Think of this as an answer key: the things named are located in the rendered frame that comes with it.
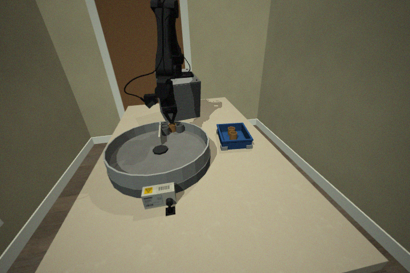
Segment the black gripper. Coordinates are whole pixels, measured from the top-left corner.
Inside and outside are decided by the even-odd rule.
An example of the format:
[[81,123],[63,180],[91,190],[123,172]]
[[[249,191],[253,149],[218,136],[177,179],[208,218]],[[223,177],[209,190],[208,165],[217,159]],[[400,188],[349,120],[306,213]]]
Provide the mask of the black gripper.
[[[169,106],[162,107],[163,114],[167,118],[167,120],[170,122],[170,124],[174,123],[176,114],[177,114],[177,105],[176,105],[176,100],[174,98],[174,92],[170,93],[168,95],[168,100],[169,100]],[[170,113],[173,113],[172,119],[170,119],[169,115]]]

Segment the blue open-top crate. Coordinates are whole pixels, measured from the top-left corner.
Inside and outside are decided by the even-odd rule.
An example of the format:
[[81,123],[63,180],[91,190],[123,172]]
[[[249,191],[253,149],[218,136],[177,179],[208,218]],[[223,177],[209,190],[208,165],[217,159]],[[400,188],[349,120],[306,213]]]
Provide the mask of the blue open-top crate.
[[[225,123],[216,125],[222,147],[228,147],[228,150],[233,150],[246,148],[247,145],[252,145],[253,138],[243,123]],[[235,131],[237,132],[237,139],[229,139],[228,127],[235,128]]]

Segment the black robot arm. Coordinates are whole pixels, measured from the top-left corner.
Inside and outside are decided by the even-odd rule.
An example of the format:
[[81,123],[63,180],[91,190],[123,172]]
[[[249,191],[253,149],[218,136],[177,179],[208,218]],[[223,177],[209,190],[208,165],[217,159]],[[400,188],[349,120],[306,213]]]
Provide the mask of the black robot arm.
[[[150,7],[157,20],[157,53],[155,59],[155,69],[162,61],[155,72],[157,87],[155,93],[144,94],[145,105],[151,108],[160,98],[161,107],[169,106],[168,95],[174,92],[173,81],[175,78],[193,77],[192,72],[182,72],[184,54],[177,41],[175,29],[176,18],[179,16],[178,0],[150,0]],[[158,7],[157,7],[158,2]],[[171,31],[171,34],[170,34]]]

